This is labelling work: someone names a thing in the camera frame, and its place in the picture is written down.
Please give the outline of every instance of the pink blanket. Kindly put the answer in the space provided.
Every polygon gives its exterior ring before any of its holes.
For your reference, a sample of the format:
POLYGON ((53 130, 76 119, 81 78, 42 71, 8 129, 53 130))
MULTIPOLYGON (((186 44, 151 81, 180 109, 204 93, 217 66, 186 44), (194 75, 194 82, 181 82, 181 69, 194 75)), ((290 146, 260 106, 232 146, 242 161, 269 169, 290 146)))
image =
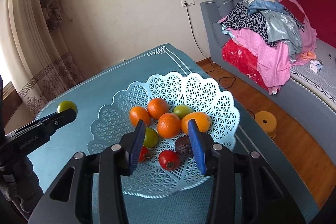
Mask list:
MULTIPOLYGON (((296 0, 294 2, 299 9, 302 7, 296 0)), ((304 19, 305 31, 300 31, 302 39, 302 53, 314 51, 316 49, 316 30, 309 23, 307 16, 304 19)), ((299 57, 293 64, 289 60, 288 46, 285 43, 279 42, 276 47, 268 46, 259 34, 249 29, 227 30, 236 37, 236 41, 247 48, 254 56, 257 57, 257 68, 261 77, 268 88, 269 94, 275 94, 280 87, 285 84, 290 78, 290 68, 294 66, 304 65, 309 60, 303 60, 299 57)))

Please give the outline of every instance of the teal tablecloth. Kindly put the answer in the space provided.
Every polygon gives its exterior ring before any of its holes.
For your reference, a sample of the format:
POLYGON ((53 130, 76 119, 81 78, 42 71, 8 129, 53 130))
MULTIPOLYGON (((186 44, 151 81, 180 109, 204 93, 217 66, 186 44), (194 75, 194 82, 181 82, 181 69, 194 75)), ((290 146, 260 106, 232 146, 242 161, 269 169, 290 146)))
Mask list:
MULTIPOLYGON (((90 132, 91 123, 98 118, 100 107, 112 103, 113 95, 117 91, 127 89, 134 81, 146 82, 151 75, 166 75, 171 71, 177 71, 181 75, 196 72, 204 78, 209 77, 185 53, 170 44, 164 44, 106 69, 49 102, 37 118, 55 112, 57 105, 64 100, 71 100, 77 105, 78 116, 74 122, 59 129, 48 143, 29 155, 42 189, 45 191, 49 187, 75 152, 83 151, 88 154, 87 144, 93 139, 90 132)), ((242 105, 235 101, 235 106, 240 111, 241 120, 236 132, 237 142, 234 152, 259 151, 283 181, 306 221, 309 222, 318 212, 318 207, 309 190, 280 149, 261 130, 242 105)), ((160 199, 124 195, 129 222, 130 224, 203 224, 209 206, 211 187, 212 180, 208 180, 193 189, 160 199)), ((97 196, 94 191, 93 217, 94 222, 99 223, 96 201, 97 196)), ((239 212, 238 198, 236 223, 239 223, 239 212)))

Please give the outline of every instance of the orange fruit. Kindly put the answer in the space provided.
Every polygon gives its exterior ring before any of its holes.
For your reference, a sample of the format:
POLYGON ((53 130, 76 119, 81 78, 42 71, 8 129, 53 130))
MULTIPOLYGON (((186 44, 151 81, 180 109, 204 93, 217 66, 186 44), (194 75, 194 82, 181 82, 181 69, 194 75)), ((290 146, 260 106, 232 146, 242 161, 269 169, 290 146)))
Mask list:
POLYGON ((207 132, 211 126, 211 118, 204 112, 193 112, 183 117, 181 128, 184 134, 188 134, 188 123, 195 119, 200 132, 207 132))
POLYGON ((133 126, 137 126, 139 120, 143 120, 148 126, 151 124, 151 117, 149 116, 147 110, 142 106, 132 107, 129 111, 129 119, 133 126))
POLYGON ((157 132, 158 134, 165 138, 170 139, 176 137, 181 130, 181 120, 174 113, 165 113, 157 124, 157 132))
POLYGON ((154 98, 149 101, 147 111, 154 119, 160 119, 160 117, 169 111, 168 103, 161 98, 154 98))

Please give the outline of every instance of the light blue plastic basket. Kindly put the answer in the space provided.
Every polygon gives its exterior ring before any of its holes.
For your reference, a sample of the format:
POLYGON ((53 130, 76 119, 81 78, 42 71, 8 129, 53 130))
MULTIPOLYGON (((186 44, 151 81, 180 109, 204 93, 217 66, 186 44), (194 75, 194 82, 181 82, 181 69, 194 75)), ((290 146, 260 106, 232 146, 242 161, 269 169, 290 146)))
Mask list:
MULTIPOLYGON (((108 146, 118 143, 125 133, 134 131, 128 113, 134 106, 147 107, 152 98, 166 100, 170 112, 180 104, 189 105, 194 111, 207 113, 212 120, 208 133, 215 142, 233 150, 235 132, 239 124, 239 111, 234 107, 233 96, 229 91, 220 91, 215 79, 203 79, 197 73, 182 77, 177 72, 152 75, 146 83, 134 82, 127 90, 117 92, 112 105, 102 106, 98 119, 91 125, 94 140, 88 143, 90 154, 102 152, 108 146)), ((150 126, 156 130, 157 121, 150 126)), ((193 158, 185 160, 174 171, 163 170, 158 163, 161 151, 174 150, 175 140, 160 138, 151 150, 151 159, 138 164, 130 177, 122 177, 123 192, 145 198, 163 198, 177 191, 200 185, 208 179, 197 169, 193 158)))

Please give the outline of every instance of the curtain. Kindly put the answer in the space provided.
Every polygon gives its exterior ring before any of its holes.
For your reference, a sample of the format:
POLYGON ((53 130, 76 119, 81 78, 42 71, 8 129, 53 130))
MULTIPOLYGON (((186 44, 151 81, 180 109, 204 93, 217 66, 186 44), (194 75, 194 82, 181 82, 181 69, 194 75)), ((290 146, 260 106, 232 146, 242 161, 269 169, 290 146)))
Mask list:
POLYGON ((37 114, 83 80, 59 30, 58 0, 0 0, 0 46, 12 83, 37 114))

